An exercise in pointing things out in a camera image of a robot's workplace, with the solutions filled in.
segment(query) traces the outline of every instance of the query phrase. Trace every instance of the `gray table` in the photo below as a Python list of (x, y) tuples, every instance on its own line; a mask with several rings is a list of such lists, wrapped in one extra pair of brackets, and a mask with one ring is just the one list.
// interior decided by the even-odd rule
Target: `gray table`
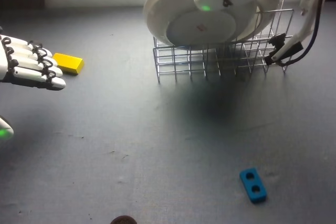
[[(52, 92), (0, 84), (0, 223), (334, 223), (336, 5), (284, 76), (158, 84), (140, 8), (2, 13), (6, 33), (84, 59)], [(291, 32), (302, 25), (295, 16)], [(268, 200), (238, 178), (257, 167)]]

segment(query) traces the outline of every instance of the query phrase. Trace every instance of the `metal wire rack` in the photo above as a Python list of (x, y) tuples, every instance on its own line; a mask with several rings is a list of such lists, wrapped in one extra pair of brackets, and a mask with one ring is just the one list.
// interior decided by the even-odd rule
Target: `metal wire rack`
[(243, 69), (252, 74), (256, 68), (262, 68), (266, 74), (269, 66), (264, 61), (264, 56), (274, 50), (274, 47), (268, 43), (268, 40), (276, 34), (286, 33), (293, 18), (293, 9), (284, 9), (285, 0), (281, 0), (277, 10), (263, 13), (275, 13), (271, 23), (260, 33), (255, 34), (246, 41), (235, 41), (220, 44), (216, 49), (209, 49), (209, 45), (203, 46), (203, 50), (193, 50), (190, 46), (180, 47), (167, 46), (153, 37), (154, 48), (153, 57), (155, 62), (158, 82), (160, 75), (188, 73), (190, 77), (194, 73), (202, 73), (207, 78), (209, 73), (218, 73), (223, 75), (224, 71), (233, 71), (238, 75)]

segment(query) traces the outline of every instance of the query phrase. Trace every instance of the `yellow block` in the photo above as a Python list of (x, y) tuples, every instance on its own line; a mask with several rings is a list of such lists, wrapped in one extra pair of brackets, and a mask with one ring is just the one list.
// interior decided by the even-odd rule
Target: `yellow block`
[(84, 66), (84, 61), (81, 58), (73, 57), (70, 55), (63, 55), (55, 53), (53, 59), (56, 60), (58, 67), (67, 73), (79, 74)]

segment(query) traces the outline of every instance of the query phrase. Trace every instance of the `green light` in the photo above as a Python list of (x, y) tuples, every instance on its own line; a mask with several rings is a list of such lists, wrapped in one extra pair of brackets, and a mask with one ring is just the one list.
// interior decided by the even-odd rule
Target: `green light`
[(202, 10), (205, 11), (205, 12), (209, 12), (211, 10), (211, 8), (210, 8), (210, 6), (203, 5)]
[(0, 130), (0, 137), (5, 137), (6, 135), (7, 135), (7, 130), (6, 129)]

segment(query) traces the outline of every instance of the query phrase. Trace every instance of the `blue block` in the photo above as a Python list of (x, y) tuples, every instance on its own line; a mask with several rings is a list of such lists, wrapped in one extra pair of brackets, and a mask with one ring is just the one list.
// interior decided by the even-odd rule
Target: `blue block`
[(244, 170), (239, 176), (252, 203), (263, 202), (266, 200), (266, 189), (255, 168)]

